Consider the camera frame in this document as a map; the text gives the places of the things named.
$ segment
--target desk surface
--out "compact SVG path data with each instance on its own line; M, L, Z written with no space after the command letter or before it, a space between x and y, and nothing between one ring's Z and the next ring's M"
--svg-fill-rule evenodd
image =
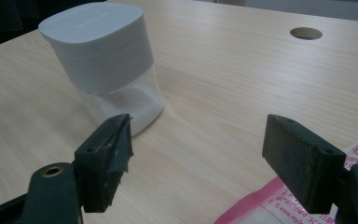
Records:
M195 1L121 0L145 11L164 101L133 138L113 206L85 223L213 223L275 174L267 114L338 148L358 141L358 22ZM301 40L289 33L323 33ZM96 129L38 31L0 45L0 203Z

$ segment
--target white cylindrical object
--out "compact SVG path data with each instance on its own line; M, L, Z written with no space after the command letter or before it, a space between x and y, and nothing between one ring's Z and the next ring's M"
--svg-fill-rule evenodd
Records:
M39 24L94 119L130 113L132 134L162 109L143 11L113 3L73 7Z

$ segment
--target clamp jaw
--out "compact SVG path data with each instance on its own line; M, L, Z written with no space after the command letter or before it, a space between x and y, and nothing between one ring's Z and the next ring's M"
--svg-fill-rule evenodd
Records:
M310 214L336 223L358 223L358 164L344 168L346 154L292 119L268 115L263 157Z
M36 171L27 194L0 205L0 223L83 223L82 206L103 213L133 155L130 120L128 114L108 119L76 150L72 163Z

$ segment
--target brass screw hole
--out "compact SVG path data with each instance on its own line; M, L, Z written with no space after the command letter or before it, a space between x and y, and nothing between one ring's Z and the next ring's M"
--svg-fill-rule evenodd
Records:
M59 175L60 173L62 173L63 168L60 166L55 166L55 167L51 167L49 169L47 169L45 172L43 172L42 176L43 177L53 177L56 175Z

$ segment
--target translucent plastic base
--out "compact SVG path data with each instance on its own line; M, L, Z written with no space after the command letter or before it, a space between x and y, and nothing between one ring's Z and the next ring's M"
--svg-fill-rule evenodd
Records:
M80 95L98 124L102 124L115 115L130 114L132 117L131 135L136 135L147 127L162 110L153 65L119 91L106 95L92 95L81 91Z

